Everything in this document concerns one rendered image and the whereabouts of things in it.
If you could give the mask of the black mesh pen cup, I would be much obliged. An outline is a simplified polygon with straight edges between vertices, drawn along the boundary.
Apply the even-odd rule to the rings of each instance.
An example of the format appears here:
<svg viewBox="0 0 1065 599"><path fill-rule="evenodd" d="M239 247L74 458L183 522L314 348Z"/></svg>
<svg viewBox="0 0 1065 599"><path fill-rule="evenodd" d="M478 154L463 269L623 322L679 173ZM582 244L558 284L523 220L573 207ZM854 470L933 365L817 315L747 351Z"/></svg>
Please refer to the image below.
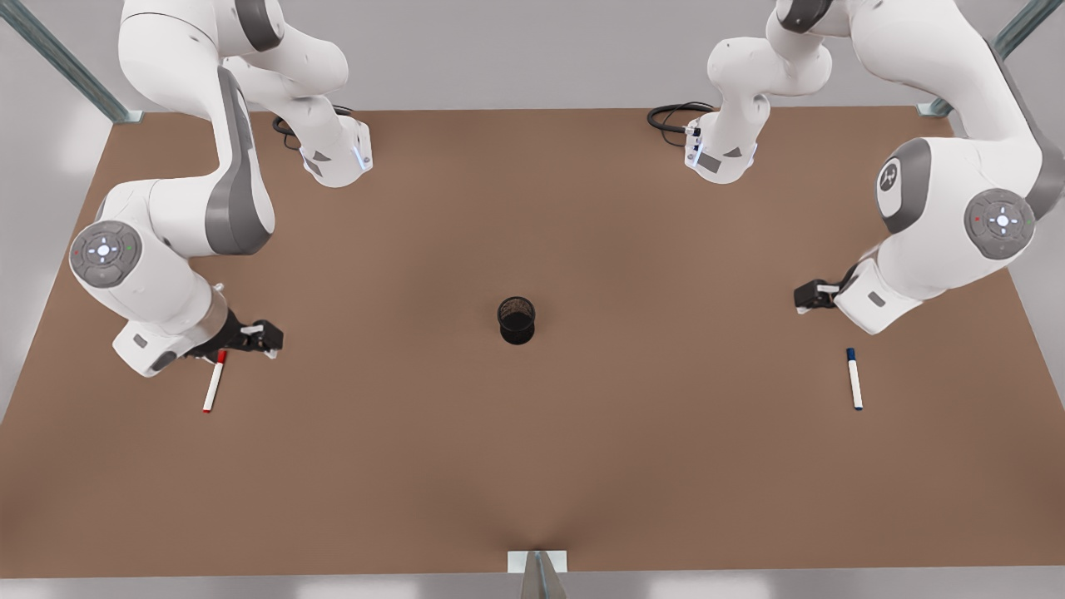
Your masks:
<svg viewBox="0 0 1065 599"><path fill-rule="evenodd" d="M513 296L503 300L496 310L503 340L509 344L527 344L535 334L536 311L532 302Z"/></svg>

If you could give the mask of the silver frame post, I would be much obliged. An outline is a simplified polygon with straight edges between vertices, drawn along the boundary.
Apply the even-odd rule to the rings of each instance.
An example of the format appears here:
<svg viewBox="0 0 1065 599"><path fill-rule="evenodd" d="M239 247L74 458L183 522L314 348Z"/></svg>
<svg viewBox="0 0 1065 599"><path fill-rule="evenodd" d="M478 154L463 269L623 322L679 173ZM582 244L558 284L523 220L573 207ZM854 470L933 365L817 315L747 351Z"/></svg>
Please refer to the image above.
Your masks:
<svg viewBox="0 0 1065 599"><path fill-rule="evenodd" d="M990 39L998 56L1007 58L1063 3L1065 0L1027 0L1023 7ZM950 106L943 97L937 97L931 102L919 103L916 110L920 116L943 118L954 110L954 106Z"/></svg>
<svg viewBox="0 0 1065 599"><path fill-rule="evenodd" d="M144 112L133 111L113 95L91 69L67 49L63 42L22 3L22 0L0 0L0 18L34 50L61 72L72 86L113 124L138 124Z"/></svg>
<svg viewBox="0 0 1065 599"><path fill-rule="evenodd" d="M518 599L567 599L559 573L569 572L566 550L508 551L508 573L521 573Z"/></svg>

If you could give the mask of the white marker with red cap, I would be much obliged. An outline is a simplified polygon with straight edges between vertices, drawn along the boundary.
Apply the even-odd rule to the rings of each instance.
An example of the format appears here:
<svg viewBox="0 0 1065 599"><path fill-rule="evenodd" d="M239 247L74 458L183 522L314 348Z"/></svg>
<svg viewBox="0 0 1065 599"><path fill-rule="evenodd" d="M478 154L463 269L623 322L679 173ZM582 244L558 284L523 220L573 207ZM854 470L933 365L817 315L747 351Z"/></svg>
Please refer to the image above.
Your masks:
<svg viewBox="0 0 1065 599"><path fill-rule="evenodd" d="M213 370L211 373L211 379L209 382L208 391L206 391L202 412L212 412L218 387L220 387L223 368L225 367L226 359L227 359L227 350L220 350L213 365Z"/></svg>

